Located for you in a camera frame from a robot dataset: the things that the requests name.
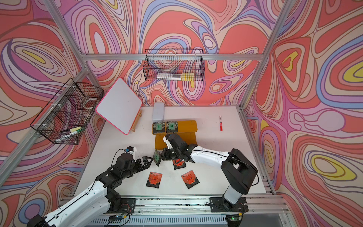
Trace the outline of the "white plastic box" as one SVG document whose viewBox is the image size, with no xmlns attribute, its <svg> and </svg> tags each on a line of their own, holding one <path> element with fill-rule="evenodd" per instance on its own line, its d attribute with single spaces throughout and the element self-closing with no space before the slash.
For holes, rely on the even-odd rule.
<svg viewBox="0 0 363 227">
<path fill-rule="evenodd" d="M 156 102 L 153 107 L 152 121 L 162 122 L 164 120 L 164 108 L 163 102 Z"/>
</svg>

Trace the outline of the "white board with pink edge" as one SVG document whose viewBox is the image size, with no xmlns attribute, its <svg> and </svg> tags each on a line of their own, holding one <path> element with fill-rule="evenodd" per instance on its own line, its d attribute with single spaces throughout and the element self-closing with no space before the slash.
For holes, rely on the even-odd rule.
<svg viewBox="0 0 363 227">
<path fill-rule="evenodd" d="M 99 102 L 95 111 L 127 135 L 131 131 L 141 106 L 141 99 L 122 78 L 119 78 Z"/>
</svg>

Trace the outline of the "red tea bag upper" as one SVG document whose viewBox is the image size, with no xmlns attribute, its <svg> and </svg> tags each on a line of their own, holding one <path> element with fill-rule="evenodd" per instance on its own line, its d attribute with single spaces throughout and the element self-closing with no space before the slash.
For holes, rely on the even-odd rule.
<svg viewBox="0 0 363 227">
<path fill-rule="evenodd" d="M 173 160 L 173 167 L 174 167 L 174 170 L 185 168 L 186 163 L 185 163 L 185 161 L 183 161 L 181 159 L 175 159 L 175 160 Z"/>
</svg>

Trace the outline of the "red tea bag lower left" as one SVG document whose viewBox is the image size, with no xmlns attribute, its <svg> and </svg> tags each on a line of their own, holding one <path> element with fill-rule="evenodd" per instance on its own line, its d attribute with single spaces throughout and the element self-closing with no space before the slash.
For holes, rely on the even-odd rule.
<svg viewBox="0 0 363 227">
<path fill-rule="evenodd" d="M 162 176 L 163 174 L 161 173 L 150 172 L 147 179 L 146 187 L 153 187 L 158 189 L 162 180 Z"/>
</svg>

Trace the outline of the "green yellow markers in basket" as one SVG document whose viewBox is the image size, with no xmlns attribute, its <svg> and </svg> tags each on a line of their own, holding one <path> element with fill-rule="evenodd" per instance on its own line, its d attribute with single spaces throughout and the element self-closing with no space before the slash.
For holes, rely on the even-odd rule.
<svg viewBox="0 0 363 227">
<path fill-rule="evenodd" d="M 79 126 L 79 127 L 63 130 L 63 131 L 61 131 L 61 133 L 66 133 L 66 132 L 68 132 L 69 134 L 79 133 L 81 131 L 81 129 L 82 129 L 82 127 Z"/>
</svg>

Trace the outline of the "red tea bag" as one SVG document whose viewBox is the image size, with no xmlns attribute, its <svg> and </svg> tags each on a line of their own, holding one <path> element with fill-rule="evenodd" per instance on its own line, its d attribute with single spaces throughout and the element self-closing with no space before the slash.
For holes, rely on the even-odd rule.
<svg viewBox="0 0 363 227">
<path fill-rule="evenodd" d="M 193 170 L 183 174 L 181 178 L 188 189 L 191 189 L 193 186 L 199 184 L 199 180 Z"/>
<path fill-rule="evenodd" d="M 173 167 L 174 167 L 174 170 L 185 168 L 186 163 L 185 163 L 185 161 L 183 161 L 181 159 L 175 159 L 175 160 L 173 160 Z"/>
<path fill-rule="evenodd" d="M 158 189 L 162 180 L 162 176 L 163 174 L 161 173 L 150 172 L 147 179 L 146 187 L 153 187 Z"/>
</svg>

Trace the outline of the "red marker pen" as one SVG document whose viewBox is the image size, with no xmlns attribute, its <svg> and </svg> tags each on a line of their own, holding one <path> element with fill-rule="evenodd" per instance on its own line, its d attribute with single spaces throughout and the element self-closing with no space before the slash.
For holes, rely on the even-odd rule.
<svg viewBox="0 0 363 227">
<path fill-rule="evenodd" d="M 219 126 L 220 126 L 220 131 L 223 131 L 223 123 L 222 123 L 222 116 L 219 116 Z"/>
</svg>

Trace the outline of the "red tea bag lower right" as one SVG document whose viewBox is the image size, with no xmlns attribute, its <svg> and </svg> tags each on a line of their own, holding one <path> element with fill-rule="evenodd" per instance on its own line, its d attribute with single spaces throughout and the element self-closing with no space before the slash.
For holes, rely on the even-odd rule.
<svg viewBox="0 0 363 227">
<path fill-rule="evenodd" d="M 199 180 L 193 170 L 183 174 L 181 178 L 188 189 L 191 189 L 193 186 L 199 184 Z"/>
</svg>

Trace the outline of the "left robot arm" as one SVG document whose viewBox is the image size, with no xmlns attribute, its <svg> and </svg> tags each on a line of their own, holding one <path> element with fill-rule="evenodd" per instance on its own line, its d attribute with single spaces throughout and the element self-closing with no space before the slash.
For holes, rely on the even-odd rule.
<svg viewBox="0 0 363 227">
<path fill-rule="evenodd" d="M 153 159 L 143 156 L 135 160 L 133 155 L 122 153 L 105 172 L 78 196 L 45 216 L 35 215 L 28 227 L 84 227 L 97 216 L 107 213 L 124 212 L 132 214 L 129 199 L 123 199 L 116 192 L 123 180 L 150 168 Z"/>
</svg>

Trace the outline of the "yellow sticky notes in basket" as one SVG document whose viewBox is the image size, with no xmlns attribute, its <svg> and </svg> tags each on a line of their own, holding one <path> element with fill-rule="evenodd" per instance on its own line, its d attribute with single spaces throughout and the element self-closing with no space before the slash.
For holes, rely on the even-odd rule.
<svg viewBox="0 0 363 227">
<path fill-rule="evenodd" d="M 194 79 L 195 79 L 194 73 L 184 72 L 184 73 L 181 74 L 181 80 L 182 81 L 194 81 Z"/>
</svg>

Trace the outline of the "yellow wooden two-tier shelf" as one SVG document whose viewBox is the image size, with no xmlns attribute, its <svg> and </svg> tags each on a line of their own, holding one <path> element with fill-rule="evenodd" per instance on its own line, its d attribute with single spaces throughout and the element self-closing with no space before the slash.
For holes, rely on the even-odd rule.
<svg viewBox="0 0 363 227">
<path fill-rule="evenodd" d="M 186 121 L 176 121 L 178 122 L 178 133 L 179 135 L 187 144 L 196 144 L 196 132 L 198 131 L 197 122 L 195 120 L 186 120 Z M 155 149 L 156 150 L 163 150 L 167 148 L 167 145 L 163 141 L 163 137 L 167 134 L 173 133 L 161 133 L 156 134 L 155 137 Z"/>
</svg>

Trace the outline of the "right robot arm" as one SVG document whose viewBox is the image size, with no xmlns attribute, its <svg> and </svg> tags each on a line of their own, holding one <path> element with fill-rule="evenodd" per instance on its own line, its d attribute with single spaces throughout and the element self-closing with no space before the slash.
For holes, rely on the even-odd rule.
<svg viewBox="0 0 363 227">
<path fill-rule="evenodd" d="M 242 195 L 246 195 L 258 178 L 258 169 L 238 149 L 230 152 L 215 151 L 203 148 L 197 144 L 187 144 L 178 134 L 167 134 L 163 137 L 167 148 L 163 150 L 164 160 L 181 160 L 191 163 L 201 163 L 220 168 L 229 186 L 223 194 L 225 206 L 233 207 Z"/>
</svg>

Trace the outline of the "wooden easel stand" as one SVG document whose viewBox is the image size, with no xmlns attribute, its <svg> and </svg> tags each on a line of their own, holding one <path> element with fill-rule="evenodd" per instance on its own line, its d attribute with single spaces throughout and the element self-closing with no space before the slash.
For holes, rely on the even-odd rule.
<svg viewBox="0 0 363 227">
<path fill-rule="evenodd" d="M 142 110 L 139 110 L 139 112 L 138 112 L 138 114 L 137 114 L 137 116 L 136 116 L 136 118 L 135 118 L 135 120 L 133 122 L 133 125 L 132 125 L 132 127 L 130 129 L 132 132 L 136 131 L 137 124 L 138 124 L 141 117 L 142 117 Z"/>
</svg>

